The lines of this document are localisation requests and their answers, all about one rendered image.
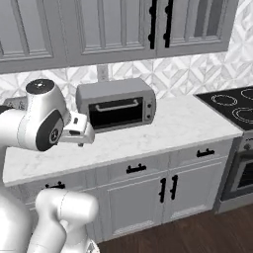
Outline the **stove with black hob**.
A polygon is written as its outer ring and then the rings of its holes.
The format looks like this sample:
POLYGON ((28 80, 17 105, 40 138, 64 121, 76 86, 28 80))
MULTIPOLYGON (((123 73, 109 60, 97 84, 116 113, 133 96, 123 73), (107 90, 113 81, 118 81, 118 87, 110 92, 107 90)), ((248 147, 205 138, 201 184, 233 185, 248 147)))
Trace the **stove with black hob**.
POLYGON ((214 212, 222 213, 253 205, 253 193, 227 201, 221 199, 224 185, 235 155, 238 152, 253 151, 253 85, 197 94, 196 97, 242 130, 242 135, 236 137, 232 142, 213 206, 214 212), (243 148, 246 143, 251 145, 250 150, 245 150, 243 148))

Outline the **grey toaster oven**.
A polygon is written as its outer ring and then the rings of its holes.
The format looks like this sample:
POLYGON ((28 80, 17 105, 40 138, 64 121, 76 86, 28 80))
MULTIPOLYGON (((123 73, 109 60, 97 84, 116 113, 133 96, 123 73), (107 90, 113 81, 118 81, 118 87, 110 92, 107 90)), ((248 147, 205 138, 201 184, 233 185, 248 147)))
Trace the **grey toaster oven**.
POLYGON ((141 122, 125 126, 111 126, 108 128, 94 129, 95 133, 99 133, 128 127, 150 125, 154 120, 156 112, 156 97, 154 91, 142 79, 130 78, 126 80, 97 82, 93 84, 80 84, 76 89, 75 100, 77 111, 80 114, 86 115, 90 122, 89 106, 91 104, 136 97, 141 97, 143 99, 141 122), (147 115, 151 115, 150 120, 146 118, 147 115))

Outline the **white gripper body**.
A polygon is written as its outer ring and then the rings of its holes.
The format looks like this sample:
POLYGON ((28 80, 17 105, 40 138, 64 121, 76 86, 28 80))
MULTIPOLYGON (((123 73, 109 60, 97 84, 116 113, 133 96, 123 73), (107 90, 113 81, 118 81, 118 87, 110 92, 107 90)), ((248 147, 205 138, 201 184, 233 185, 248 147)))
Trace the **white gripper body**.
POLYGON ((95 140, 95 132, 89 122, 82 126, 76 124, 67 125, 62 132, 59 139, 60 142, 71 142, 71 143, 93 143, 95 140))

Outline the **grey flat object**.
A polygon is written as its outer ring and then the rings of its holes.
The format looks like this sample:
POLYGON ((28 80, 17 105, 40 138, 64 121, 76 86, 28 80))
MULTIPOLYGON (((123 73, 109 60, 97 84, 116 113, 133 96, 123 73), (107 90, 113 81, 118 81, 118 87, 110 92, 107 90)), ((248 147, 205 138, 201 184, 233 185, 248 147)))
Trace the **grey flat object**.
POLYGON ((16 98, 7 98, 4 101, 4 105, 17 109, 17 110, 25 111, 28 107, 28 99, 26 96, 16 97, 16 98))

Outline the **black glass toaster oven door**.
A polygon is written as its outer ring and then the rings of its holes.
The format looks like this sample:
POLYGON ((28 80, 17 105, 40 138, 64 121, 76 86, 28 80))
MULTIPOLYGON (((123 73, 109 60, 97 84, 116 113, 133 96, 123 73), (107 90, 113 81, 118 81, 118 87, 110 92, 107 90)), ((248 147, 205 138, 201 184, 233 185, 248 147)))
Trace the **black glass toaster oven door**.
POLYGON ((89 106, 90 123, 94 129, 119 127, 128 124, 139 123, 142 121, 142 104, 143 99, 141 97, 91 104, 89 106), (136 99, 139 103, 139 105, 134 108, 113 110, 108 112, 98 112, 95 109, 96 105, 99 105, 101 108, 108 108, 132 104, 134 99, 136 99))

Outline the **stove oven door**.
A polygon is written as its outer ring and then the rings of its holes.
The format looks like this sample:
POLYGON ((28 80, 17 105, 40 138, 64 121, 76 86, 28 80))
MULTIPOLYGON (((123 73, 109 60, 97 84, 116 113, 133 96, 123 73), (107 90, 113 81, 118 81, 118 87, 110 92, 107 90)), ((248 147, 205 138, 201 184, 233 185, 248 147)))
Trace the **stove oven door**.
POLYGON ((232 162, 224 189, 223 201, 253 193, 253 151, 238 152, 232 162))

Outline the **white wall socket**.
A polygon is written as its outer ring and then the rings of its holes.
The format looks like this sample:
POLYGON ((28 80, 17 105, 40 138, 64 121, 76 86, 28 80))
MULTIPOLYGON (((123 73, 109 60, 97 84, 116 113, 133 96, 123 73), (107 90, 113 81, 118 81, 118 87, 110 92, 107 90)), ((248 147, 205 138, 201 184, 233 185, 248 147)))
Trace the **white wall socket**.
POLYGON ((97 78, 99 82, 108 81, 109 73, 108 73, 108 65, 100 64, 97 66, 97 78))

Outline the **grey drawer front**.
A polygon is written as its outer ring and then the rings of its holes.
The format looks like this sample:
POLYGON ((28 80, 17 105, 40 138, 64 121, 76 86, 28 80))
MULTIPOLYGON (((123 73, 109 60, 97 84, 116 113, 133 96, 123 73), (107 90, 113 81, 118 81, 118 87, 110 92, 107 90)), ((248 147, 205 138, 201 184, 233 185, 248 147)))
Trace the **grey drawer front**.
POLYGON ((56 190, 67 190, 67 191, 74 191, 74 192, 83 192, 83 190, 88 190, 92 188, 83 188, 81 186, 71 187, 69 184, 64 183, 61 180, 56 180, 54 183, 42 183, 41 181, 35 181, 31 183, 26 183, 24 185, 20 185, 19 189, 21 192, 21 197, 23 198, 23 202, 26 205, 27 203, 36 202, 37 195, 42 190, 49 190, 45 188, 45 184, 50 184, 51 186, 56 185, 57 182, 60 181, 61 183, 65 184, 65 189, 56 189, 56 190))
POLYGON ((113 164, 110 165, 107 169, 108 181, 110 183, 113 183, 136 176, 148 175, 151 173, 163 171, 167 169, 168 162, 169 157, 167 154, 159 154, 113 164), (145 165, 146 170, 127 174, 126 169, 129 165, 131 167, 137 167, 139 163, 145 165))
POLYGON ((170 168, 187 166, 195 163, 209 161, 222 156, 227 156, 232 145, 232 140, 220 140, 216 142, 206 143, 198 146, 186 147, 181 150, 173 151, 170 154, 170 168), (206 149, 214 150, 213 155, 197 157, 197 151, 204 152, 206 149))

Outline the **grey wall cupboard door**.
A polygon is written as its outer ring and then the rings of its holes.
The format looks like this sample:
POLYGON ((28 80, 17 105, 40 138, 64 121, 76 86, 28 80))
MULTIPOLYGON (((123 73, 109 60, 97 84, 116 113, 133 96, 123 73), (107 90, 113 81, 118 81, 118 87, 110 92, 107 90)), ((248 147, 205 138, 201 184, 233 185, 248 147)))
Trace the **grey wall cupboard door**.
POLYGON ((152 0, 62 0, 71 65, 132 61, 155 56, 150 49, 152 0))
POLYGON ((239 0, 174 0, 170 46, 165 47, 165 7, 158 0, 156 52, 172 57, 227 51, 239 0))
POLYGON ((67 65, 58 0, 0 0, 0 74, 67 65))

